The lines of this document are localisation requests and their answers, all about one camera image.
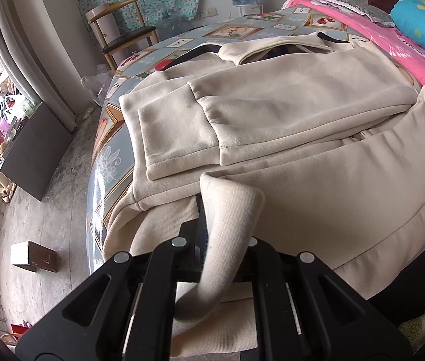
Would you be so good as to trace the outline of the cream zip-up jacket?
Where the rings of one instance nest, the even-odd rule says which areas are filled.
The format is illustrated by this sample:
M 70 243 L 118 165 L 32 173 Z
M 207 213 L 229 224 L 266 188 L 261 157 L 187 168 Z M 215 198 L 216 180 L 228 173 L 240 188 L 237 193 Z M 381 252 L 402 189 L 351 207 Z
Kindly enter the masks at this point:
M 134 156 L 103 247 L 152 251 L 198 216 L 198 284 L 177 288 L 172 355 L 256 346 L 253 295 L 232 281 L 252 237 L 309 251 L 362 297 L 425 246 L 425 103 L 414 77 L 371 42 L 316 33 L 194 49 L 120 97 Z

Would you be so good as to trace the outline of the grey lace pillow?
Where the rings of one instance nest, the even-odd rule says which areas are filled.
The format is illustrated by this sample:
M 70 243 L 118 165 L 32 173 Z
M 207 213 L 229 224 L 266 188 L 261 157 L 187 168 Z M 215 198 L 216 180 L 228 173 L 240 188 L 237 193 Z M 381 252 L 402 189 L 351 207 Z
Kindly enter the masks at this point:
M 348 11 L 352 11 L 369 19 L 371 22 L 380 25 L 381 27 L 395 27 L 395 22 L 392 20 L 389 13 L 367 3 L 355 2 L 351 0 L 326 0 L 326 3 L 336 8 L 342 7 Z

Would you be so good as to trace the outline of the red gift bag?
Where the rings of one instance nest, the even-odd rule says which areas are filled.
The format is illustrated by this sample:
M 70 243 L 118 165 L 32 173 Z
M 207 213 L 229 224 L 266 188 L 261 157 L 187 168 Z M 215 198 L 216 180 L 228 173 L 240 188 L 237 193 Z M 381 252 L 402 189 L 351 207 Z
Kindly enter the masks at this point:
M 12 331 L 0 336 L 0 340 L 6 346 L 16 346 L 25 332 L 32 328 L 32 324 L 27 321 L 23 321 L 22 324 L 11 323 L 10 326 Z

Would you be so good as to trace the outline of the brown cardboard box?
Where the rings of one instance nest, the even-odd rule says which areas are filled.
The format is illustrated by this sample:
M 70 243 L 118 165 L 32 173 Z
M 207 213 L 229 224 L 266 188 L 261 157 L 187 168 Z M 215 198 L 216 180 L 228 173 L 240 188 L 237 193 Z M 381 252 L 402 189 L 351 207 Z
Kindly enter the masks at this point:
M 28 271 L 58 272 L 57 252 L 31 240 L 12 245 L 10 261 L 13 266 Z

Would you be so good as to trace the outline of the fruit pattern blue tablecloth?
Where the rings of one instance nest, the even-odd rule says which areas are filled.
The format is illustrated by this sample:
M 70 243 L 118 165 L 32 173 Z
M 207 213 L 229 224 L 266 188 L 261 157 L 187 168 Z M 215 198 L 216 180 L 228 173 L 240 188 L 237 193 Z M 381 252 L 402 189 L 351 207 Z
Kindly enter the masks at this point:
M 425 245 L 425 5 L 412 33 L 311 0 L 160 42 L 115 82 L 92 219 L 104 259 L 197 217 L 310 250 L 368 295 Z

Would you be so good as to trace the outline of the dark grey cabinet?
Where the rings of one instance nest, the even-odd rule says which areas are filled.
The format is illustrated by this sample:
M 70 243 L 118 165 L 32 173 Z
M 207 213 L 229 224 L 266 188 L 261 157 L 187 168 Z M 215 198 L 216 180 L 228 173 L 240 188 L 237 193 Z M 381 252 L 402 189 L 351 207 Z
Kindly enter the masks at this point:
M 41 103 L 7 146 L 1 173 L 36 200 L 42 200 L 73 135 Z

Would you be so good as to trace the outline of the white water dispenser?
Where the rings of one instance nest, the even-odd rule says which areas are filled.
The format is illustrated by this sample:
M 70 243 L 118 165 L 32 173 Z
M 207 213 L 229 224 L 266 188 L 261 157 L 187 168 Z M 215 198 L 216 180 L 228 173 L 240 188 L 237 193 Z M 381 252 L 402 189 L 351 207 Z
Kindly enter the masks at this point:
M 231 16 L 233 16 L 234 18 L 250 15 L 260 15 L 262 13 L 262 4 L 233 5 L 231 8 Z

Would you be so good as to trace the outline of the white plastic bag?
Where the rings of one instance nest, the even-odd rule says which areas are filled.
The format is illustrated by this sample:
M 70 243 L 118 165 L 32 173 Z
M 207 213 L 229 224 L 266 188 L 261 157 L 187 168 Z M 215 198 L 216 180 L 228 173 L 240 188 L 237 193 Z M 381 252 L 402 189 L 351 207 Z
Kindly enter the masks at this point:
M 82 77 L 80 83 L 91 95 L 93 102 L 102 108 L 113 77 L 114 72 L 110 70 L 110 67 L 100 63 L 96 67 L 95 74 Z

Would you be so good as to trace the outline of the wooden chair black seat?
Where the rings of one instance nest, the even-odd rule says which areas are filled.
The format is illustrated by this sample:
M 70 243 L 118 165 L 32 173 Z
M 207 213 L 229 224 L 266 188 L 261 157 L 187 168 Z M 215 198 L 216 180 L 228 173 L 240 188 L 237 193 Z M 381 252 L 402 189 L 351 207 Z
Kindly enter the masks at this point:
M 141 0 L 123 0 L 121 2 L 114 2 L 98 14 L 87 18 L 87 22 L 91 28 L 98 31 L 101 53 L 105 57 L 109 67 L 113 70 L 118 67 L 114 58 L 115 53 L 125 50 L 132 45 L 136 45 L 142 40 L 146 40 L 150 47 L 159 42 L 157 28 L 153 25 L 148 25 L 145 22 L 144 16 L 139 7 L 140 1 Z M 134 6 L 140 26 L 136 29 L 129 30 L 126 33 L 121 33 L 114 40 L 106 40 L 105 33 L 100 29 L 98 21 L 105 16 L 113 15 L 117 11 L 122 8 L 126 8 L 129 5 Z

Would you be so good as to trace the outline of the beige curtain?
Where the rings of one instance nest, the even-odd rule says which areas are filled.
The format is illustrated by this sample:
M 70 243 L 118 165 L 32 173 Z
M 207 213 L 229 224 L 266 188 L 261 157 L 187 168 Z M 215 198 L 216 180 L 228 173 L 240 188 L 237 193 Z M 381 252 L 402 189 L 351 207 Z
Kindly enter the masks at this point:
M 0 0 L 0 57 L 24 94 L 75 129 L 92 102 L 81 79 L 103 61 L 78 0 Z

